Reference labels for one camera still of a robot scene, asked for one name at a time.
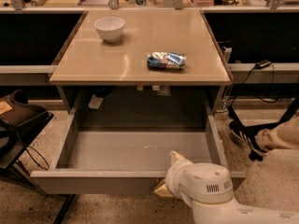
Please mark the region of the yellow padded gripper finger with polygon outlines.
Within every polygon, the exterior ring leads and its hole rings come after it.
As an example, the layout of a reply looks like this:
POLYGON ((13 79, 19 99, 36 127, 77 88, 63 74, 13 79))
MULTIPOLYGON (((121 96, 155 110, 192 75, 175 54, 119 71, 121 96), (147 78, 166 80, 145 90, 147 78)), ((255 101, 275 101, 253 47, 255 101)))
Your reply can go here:
POLYGON ((157 184, 153 192, 161 197, 174 198, 174 195, 167 189, 164 179, 157 184))
POLYGON ((186 161, 184 156, 182 156, 181 154, 179 154, 178 152, 176 152, 174 150, 172 150, 170 152, 170 157, 171 157, 171 164, 172 165, 183 163, 183 162, 186 161))

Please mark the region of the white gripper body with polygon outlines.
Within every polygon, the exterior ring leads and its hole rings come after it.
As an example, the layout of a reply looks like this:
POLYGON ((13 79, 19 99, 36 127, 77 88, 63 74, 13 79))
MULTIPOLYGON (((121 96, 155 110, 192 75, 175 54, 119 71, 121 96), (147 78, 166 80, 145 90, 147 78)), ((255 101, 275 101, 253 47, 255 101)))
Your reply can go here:
POLYGON ((177 198, 183 200, 189 207, 192 207, 192 199, 184 192, 179 190, 179 184, 182 180, 181 174, 187 166, 192 165, 191 161, 186 159, 175 161, 167 171, 165 185, 167 190, 177 198))

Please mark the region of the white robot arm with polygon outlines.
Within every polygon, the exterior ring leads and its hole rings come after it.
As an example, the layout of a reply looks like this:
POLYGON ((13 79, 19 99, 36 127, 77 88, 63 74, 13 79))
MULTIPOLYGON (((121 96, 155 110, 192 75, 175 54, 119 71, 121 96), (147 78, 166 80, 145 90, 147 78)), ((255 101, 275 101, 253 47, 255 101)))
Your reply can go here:
POLYGON ((193 163, 176 151, 154 192, 175 197, 191 209, 194 224, 299 224, 299 214, 243 205, 234 194, 230 172, 214 163, 193 163))

